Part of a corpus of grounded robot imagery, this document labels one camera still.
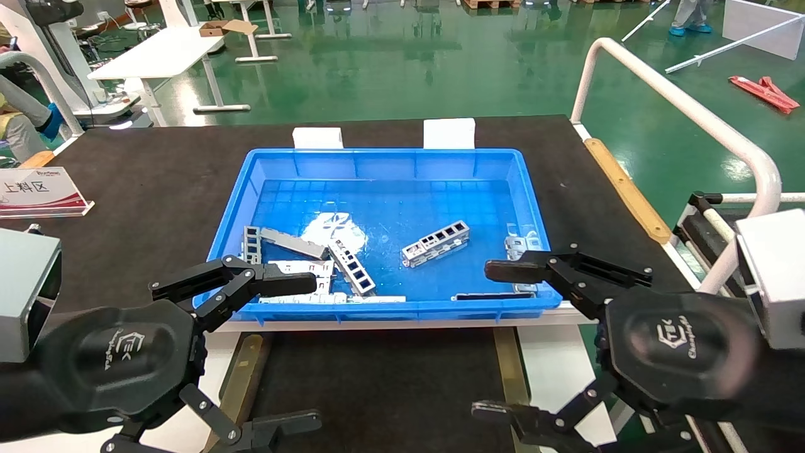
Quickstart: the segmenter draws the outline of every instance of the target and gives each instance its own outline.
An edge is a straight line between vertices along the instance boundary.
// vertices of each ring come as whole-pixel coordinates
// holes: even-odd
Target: white label sign
[[[0,218],[83,215],[93,204],[62,167],[0,170]]]

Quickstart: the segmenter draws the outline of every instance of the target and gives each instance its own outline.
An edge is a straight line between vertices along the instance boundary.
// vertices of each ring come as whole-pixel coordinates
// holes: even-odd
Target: wooden pallet
[[[486,4],[493,10],[500,8],[501,3],[503,6],[511,6],[512,8],[519,8],[521,0],[464,0],[464,3],[467,4],[471,9],[477,10],[479,4]]]

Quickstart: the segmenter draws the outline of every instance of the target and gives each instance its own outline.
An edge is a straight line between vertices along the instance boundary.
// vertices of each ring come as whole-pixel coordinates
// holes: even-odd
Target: green floor
[[[397,1],[371,0],[367,10],[354,3],[348,14],[333,15],[337,11],[327,12],[321,3],[307,13],[293,0],[277,0],[275,22],[293,38],[258,41],[258,48],[262,55],[279,56],[279,62],[236,64],[235,57],[248,55],[249,47],[245,36],[234,33],[226,36],[228,50],[213,57],[225,102],[248,102],[251,112],[193,114],[193,106],[212,103],[200,63],[169,81],[157,97],[167,121],[177,126],[570,115],[590,43],[602,36],[620,39],[653,7],[535,3],[523,1],[519,10],[493,15],[451,0],[424,0],[419,7],[410,1],[403,9]],[[232,17],[230,6],[224,8]],[[720,37],[723,3],[710,14],[713,35],[670,39],[675,9],[672,3],[660,11],[626,44],[660,72],[729,42]],[[202,5],[196,10],[200,19],[206,17]],[[265,27],[261,8],[251,16]],[[732,75],[772,76],[790,96],[805,100],[805,64],[744,46],[670,75],[766,149],[786,191],[805,191],[800,177],[805,153],[795,145],[805,129],[805,110],[780,114],[729,84]],[[666,222],[677,219],[694,189],[753,191],[743,163],[608,56],[597,67],[583,120]]]

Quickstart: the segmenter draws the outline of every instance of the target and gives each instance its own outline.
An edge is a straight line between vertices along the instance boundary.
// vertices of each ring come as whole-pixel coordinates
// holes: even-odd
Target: blue crate
[[[400,249],[457,220],[469,245],[405,268]],[[548,250],[525,161],[514,149],[255,149],[237,177],[208,259],[238,255],[243,227],[269,227],[323,245],[341,239],[377,285],[404,303],[261,304],[233,318],[264,321],[387,321],[536,318],[561,297],[542,284],[530,299],[451,301],[456,293],[504,293],[484,277],[506,258],[507,235]],[[263,242],[263,261],[304,259]],[[350,294],[339,272],[333,292]],[[197,297],[200,305],[211,293]]]

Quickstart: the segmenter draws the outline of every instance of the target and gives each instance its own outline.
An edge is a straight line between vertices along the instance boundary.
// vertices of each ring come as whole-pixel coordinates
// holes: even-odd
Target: person
[[[0,48],[0,53],[8,48]],[[0,138],[8,142],[16,162],[3,166],[41,166],[53,153],[47,148],[41,133],[53,140],[59,134],[64,119],[54,104],[44,106],[8,79],[0,76]]]
[[[712,0],[679,0],[679,8],[668,32],[673,36],[685,36],[686,29],[712,33],[712,27],[707,24],[710,5]]]

